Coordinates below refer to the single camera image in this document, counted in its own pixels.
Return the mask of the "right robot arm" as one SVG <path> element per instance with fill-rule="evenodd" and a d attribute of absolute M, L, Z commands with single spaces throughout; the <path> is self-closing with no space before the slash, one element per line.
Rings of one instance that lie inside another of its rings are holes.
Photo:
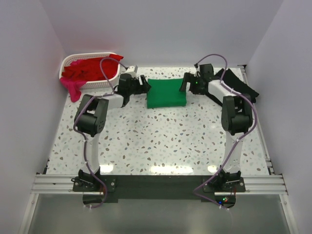
<path fill-rule="evenodd" d="M 213 176 L 201 184 L 214 191 L 229 191 L 241 182 L 240 158 L 244 137 L 256 125 L 253 119 L 252 90 L 231 70 L 215 75 L 211 64 L 195 64 L 196 72 L 185 73 L 180 91 L 206 95 L 222 107 L 221 125 L 226 133 L 225 156 Z"/>

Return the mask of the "green t-shirt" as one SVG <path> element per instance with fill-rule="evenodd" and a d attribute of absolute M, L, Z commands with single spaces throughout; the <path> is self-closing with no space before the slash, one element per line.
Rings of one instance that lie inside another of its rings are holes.
<path fill-rule="evenodd" d="M 183 107 L 187 104 L 186 92 L 180 91 L 182 78 L 148 79 L 151 89 L 147 93 L 147 108 Z"/>

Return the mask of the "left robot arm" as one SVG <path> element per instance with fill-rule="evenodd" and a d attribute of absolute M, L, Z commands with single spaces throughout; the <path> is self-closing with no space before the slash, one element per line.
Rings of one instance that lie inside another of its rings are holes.
<path fill-rule="evenodd" d="M 82 97 L 74 118 L 73 130 L 83 137 L 82 167 L 78 176 L 72 181 L 74 190 L 101 191 L 105 190 L 104 181 L 100 179 L 98 159 L 98 143 L 106 123 L 108 110 L 125 107 L 132 95 L 146 94 L 150 91 L 146 77 L 134 78 L 130 74 L 121 74 L 118 85 L 112 94 Z"/>

